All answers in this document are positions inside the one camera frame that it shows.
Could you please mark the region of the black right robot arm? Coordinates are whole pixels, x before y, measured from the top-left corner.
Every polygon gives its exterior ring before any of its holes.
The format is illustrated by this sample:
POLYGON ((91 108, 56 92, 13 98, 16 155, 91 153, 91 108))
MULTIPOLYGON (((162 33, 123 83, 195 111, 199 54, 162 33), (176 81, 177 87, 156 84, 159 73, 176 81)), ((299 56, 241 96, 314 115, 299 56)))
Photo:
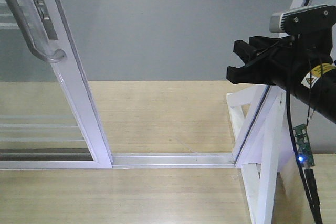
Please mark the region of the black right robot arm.
POLYGON ((332 30, 299 36, 250 37, 234 42, 233 52, 242 67, 228 67, 232 84, 279 86, 335 122, 335 66, 330 56, 332 30))

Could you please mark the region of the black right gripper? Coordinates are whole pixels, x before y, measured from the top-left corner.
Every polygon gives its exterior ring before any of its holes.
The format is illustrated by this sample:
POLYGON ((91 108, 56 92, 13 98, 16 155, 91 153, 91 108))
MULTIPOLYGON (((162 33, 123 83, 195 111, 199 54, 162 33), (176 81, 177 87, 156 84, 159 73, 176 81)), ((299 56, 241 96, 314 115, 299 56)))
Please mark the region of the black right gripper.
POLYGON ((278 43, 278 38, 252 36, 234 41, 233 52, 242 67, 227 67, 232 84, 277 85, 282 88, 332 88, 332 29, 299 35, 277 46, 269 57, 259 57, 278 43))

